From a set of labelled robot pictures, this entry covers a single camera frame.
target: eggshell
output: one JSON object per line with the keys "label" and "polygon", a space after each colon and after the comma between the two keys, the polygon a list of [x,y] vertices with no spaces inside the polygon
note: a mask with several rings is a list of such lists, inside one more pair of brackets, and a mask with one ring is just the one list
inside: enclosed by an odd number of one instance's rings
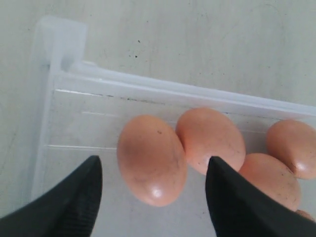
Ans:
{"label": "eggshell", "polygon": [[246,155],[239,173],[267,196],[296,211],[301,188],[292,171],[278,159],[266,154]]}
{"label": "eggshell", "polygon": [[142,115],[128,122],[118,140],[117,157],[123,179],[145,203],[168,205],[184,188],[183,147],[174,130],[159,118]]}
{"label": "eggshell", "polygon": [[177,122],[176,133],[188,163],[206,174],[211,156],[221,157],[239,171],[246,155],[245,142],[234,123],[222,113],[209,108],[186,111]]}
{"label": "eggshell", "polygon": [[268,153],[300,179],[316,178],[316,130],[295,120],[275,123],[267,132]]}
{"label": "eggshell", "polygon": [[310,219],[311,221],[315,221],[314,217],[311,216],[309,213],[305,212],[305,211],[302,211],[302,210],[297,210],[296,211],[297,214],[300,214],[301,216],[307,218],[307,219]]}

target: clear plastic tray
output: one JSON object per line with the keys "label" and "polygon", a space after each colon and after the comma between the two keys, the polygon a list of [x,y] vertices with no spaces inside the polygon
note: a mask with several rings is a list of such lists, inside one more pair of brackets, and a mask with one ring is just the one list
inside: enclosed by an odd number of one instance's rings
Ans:
{"label": "clear plastic tray", "polygon": [[[191,168],[183,193],[167,207],[145,205],[129,192],[119,174],[116,142],[131,117],[152,114],[174,126],[185,110],[208,106],[236,123],[248,152],[265,152],[265,131],[279,119],[315,121],[315,107],[99,68],[83,61],[86,30],[84,24],[55,17],[38,23],[20,125],[17,177],[21,186],[16,196],[20,205],[27,203],[88,156],[99,155],[104,187],[94,237],[215,236],[204,176]],[[316,214],[313,205],[305,203]]]}

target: egg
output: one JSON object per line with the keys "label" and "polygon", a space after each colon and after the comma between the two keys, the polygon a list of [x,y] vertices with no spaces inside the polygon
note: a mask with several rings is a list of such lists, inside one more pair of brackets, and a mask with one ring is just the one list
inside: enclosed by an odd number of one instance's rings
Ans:
{"label": "egg", "polygon": [[131,192],[153,206],[174,202],[187,178],[184,150],[174,130],[151,115],[133,118],[117,146],[120,173]]}
{"label": "egg", "polygon": [[241,132],[224,114],[209,108],[186,111],[177,122],[176,133],[184,147],[188,163],[206,174],[211,156],[221,157],[239,171],[245,155]]}
{"label": "egg", "polygon": [[315,219],[313,218],[313,216],[311,216],[309,213],[302,211],[302,210],[297,210],[296,211],[297,214],[300,214],[301,216],[310,219],[311,221],[315,221]]}
{"label": "egg", "polygon": [[272,125],[266,136],[268,153],[282,161],[300,179],[316,178],[316,130],[295,120]]}
{"label": "egg", "polygon": [[293,172],[278,159],[266,154],[246,155],[239,173],[264,194],[296,211],[301,187]]}

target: white surface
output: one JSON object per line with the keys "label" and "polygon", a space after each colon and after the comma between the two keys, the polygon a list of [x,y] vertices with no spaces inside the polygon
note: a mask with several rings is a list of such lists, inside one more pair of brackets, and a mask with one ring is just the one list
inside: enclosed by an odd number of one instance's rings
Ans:
{"label": "white surface", "polygon": [[[315,8],[313,0],[163,0],[153,5],[114,0],[2,1],[0,28],[6,34],[0,39],[1,213],[12,209],[8,203],[16,185],[12,152],[20,95],[34,26],[43,15],[88,23],[85,57],[111,70],[316,105]],[[54,164],[56,174],[62,173],[63,164]],[[315,186],[315,181],[303,185],[302,204],[314,216]],[[126,226],[118,229],[128,231]],[[179,229],[194,230],[184,223]],[[203,229],[194,234],[208,236]]]}

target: brown egg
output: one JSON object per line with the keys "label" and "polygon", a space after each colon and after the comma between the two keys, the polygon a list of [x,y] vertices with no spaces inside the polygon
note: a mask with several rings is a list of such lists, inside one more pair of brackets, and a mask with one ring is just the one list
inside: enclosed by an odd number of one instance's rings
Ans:
{"label": "brown egg", "polygon": [[295,120],[275,123],[267,132],[268,153],[300,179],[316,178],[316,130]]}
{"label": "brown egg", "polygon": [[301,188],[292,171],[278,159],[266,154],[246,155],[239,173],[267,196],[296,211]]}
{"label": "brown egg", "polygon": [[239,171],[246,148],[242,134],[222,113],[209,108],[186,111],[178,120],[176,133],[186,153],[188,163],[206,174],[211,156],[219,156]]}
{"label": "brown egg", "polygon": [[132,193],[153,206],[175,201],[184,188],[187,164],[174,130],[150,115],[133,118],[118,140],[118,165]]}
{"label": "brown egg", "polygon": [[309,213],[302,211],[302,210],[297,210],[296,211],[297,214],[300,214],[301,216],[310,219],[311,221],[315,221],[315,219],[313,218],[313,216],[311,216]]}

